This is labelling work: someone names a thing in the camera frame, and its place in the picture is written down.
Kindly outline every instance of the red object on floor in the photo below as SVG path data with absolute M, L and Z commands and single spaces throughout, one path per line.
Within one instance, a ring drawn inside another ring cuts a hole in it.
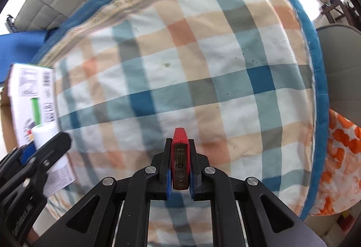
M 190 149 L 184 128 L 176 128 L 174 131 L 170 158 L 173 189 L 187 190 L 189 188 Z

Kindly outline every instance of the plaid fabric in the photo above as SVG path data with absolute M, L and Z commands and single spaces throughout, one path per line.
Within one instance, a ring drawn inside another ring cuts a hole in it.
M 129 177 L 184 127 L 232 177 L 255 176 L 300 213 L 313 166 L 315 79 L 287 0 L 114 0 L 64 36 L 53 65 L 76 181 L 59 217 L 106 176 Z M 208 202 L 153 201 L 151 246 L 211 246 Z

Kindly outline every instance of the silver rivet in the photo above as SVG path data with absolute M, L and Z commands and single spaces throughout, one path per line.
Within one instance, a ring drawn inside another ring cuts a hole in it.
M 255 177 L 250 177 L 247 179 L 247 183 L 252 186 L 256 186 L 258 184 L 258 180 Z
M 146 173 L 147 174 L 153 174 L 153 173 L 155 173 L 156 172 L 156 167 L 153 167 L 152 165 L 151 166 L 149 166 L 149 167 L 146 167 Z
M 26 178 L 24 183 L 23 183 L 23 188 L 26 188 L 26 186 L 29 185 L 29 183 L 30 183 L 30 179 Z
M 204 169 L 204 171 L 207 173 L 207 174 L 214 174 L 215 173 L 215 168 L 214 167 L 206 167 Z
M 104 186 L 110 186 L 111 184 L 113 184 L 114 180 L 113 178 L 107 177 L 103 179 L 103 185 Z

